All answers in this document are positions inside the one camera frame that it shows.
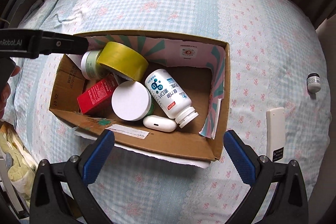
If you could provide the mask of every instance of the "bed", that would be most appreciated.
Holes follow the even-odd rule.
[[[266,154],[267,109],[285,107],[286,145],[281,162],[297,159],[309,197],[329,143],[330,90],[316,32],[288,0],[39,0],[20,28],[68,34],[101,30],[152,30],[226,41],[231,49],[228,128],[257,154]],[[90,140],[48,111],[60,54],[16,59],[4,119],[15,125],[36,161],[80,155]],[[307,75],[322,89],[312,96]],[[223,150],[201,169],[114,148],[90,190],[118,224],[225,223],[249,187]],[[271,191],[258,213],[264,214]]]

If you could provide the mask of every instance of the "blue gripper pad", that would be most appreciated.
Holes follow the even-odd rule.
[[[225,132],[223,143],[242,181],[252,186],[256,181],[256,167],[244,151],[247,145],[242,142],[233,130]]]
[[[93,152],[83,166],[82,180],[86,186],[96,181],[101,168],[114,146],[113,131],[105,130],[103,134],[104,136],[98,144],[92,144],[96,147],[94,147]]]

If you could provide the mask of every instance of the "packing tape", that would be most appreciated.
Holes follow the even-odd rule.
[[[127,80],[140,82],[147,67],[147,60],[135,50],[117,43],[108,42],[97,63]]]

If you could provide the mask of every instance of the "red box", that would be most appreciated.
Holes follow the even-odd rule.
[[[111,98],[118,84],[113,75],[108,75],[92,88],[77,97],[82,114],[92,115],[95,112],[111,105]]]

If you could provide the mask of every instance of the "white remote control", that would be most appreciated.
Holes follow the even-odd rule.
[[[281,160],[284,156],[286,141],[285,109],[273,108],[266,111],[267,121],[267,154],[273,162]]]

